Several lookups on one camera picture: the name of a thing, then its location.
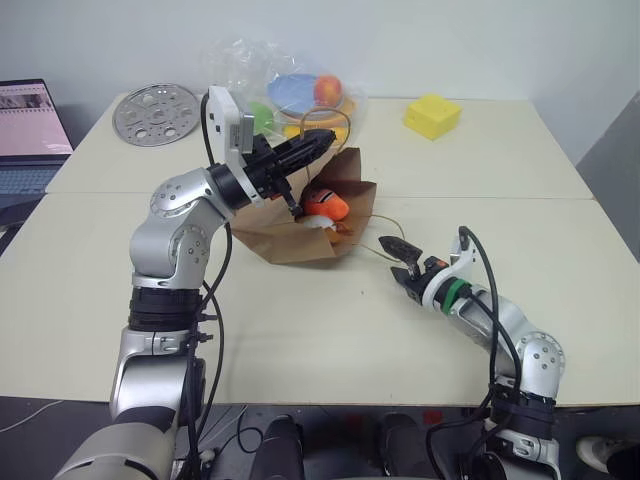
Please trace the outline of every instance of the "laptop keyboard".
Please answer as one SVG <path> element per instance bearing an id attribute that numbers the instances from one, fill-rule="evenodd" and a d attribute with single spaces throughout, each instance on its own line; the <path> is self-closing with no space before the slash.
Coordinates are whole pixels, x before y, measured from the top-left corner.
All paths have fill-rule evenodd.
<path id="1" fill-rule="evenodd" d="M 1 169 L 0 195 L 27 195 L 44 193 L 44 189 L 58 169 Z"/>

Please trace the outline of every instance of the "green object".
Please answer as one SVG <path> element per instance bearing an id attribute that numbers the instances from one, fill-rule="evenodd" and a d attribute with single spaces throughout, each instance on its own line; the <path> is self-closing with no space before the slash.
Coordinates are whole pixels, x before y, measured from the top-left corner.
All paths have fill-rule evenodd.
<path id="1" fill-rule="evenodd" d="M 453 303 L 458 299 L 458 296 L 457 296 L 458 290 L 460 290 L 460 288 L 464 287 L 465 285 L 469 285 L 469 284 L 464 280 L 462 280 L 461 278 L 457 279 L 455 282 L 451 284 L 451 286 L 449 287 L 449 290 L 447 291 L 447 296 L 444 297 L 444 303 L 442 304 L 442 312 L 445 315 L 449 315 L 449 312 L 451 312 L 451 307 L 453 306 Z"/>
<path id="2" fill-rule="evenodd" d="M 269 107 L 260 102 L 249 102 L 249 108 L 253 112 L 253 134 L 268 135 L 273 132 L 273 112 Z"/>

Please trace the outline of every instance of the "perforated metal disc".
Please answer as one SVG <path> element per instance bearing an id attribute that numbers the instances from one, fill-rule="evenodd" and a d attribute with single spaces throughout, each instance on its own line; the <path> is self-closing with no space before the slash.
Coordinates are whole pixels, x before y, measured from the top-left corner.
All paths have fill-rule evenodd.
<path id="1" fill-rule="evenodd" d="M 129 94 L 113 112 L 113 128 L 125 142 L 154 147 L 175 142 L 198 125 L 200 105 L 184 87 L 149 85 Z"/>

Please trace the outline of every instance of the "yellow sponge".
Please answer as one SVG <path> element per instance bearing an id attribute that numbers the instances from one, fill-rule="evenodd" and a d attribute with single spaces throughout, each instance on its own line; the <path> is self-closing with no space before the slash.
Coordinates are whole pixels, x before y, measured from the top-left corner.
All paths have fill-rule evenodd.
<path id="1" fill-rule="evenodd" d="M 461 107 L 440 95 L 425 95 L 409 105 L 404 115 L 404 124 L 435 140 L 458 124 L 461 111 Z"/>

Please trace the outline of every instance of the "plastic bag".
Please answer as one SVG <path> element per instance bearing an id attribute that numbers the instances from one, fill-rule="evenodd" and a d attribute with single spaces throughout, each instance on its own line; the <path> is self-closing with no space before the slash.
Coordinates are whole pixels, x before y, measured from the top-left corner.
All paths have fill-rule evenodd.
<path id="1" fill-rule="evenodd" d="M 272 145 L 302 130 L 330 128 L 334 153 L 352 145 L 366 110 L 366 96 L 330 72 L 305 65 L 274 43 L 246 39 L 216 42 L 202 54 L 207 82 L 247 101 L 254 134 Z"/>

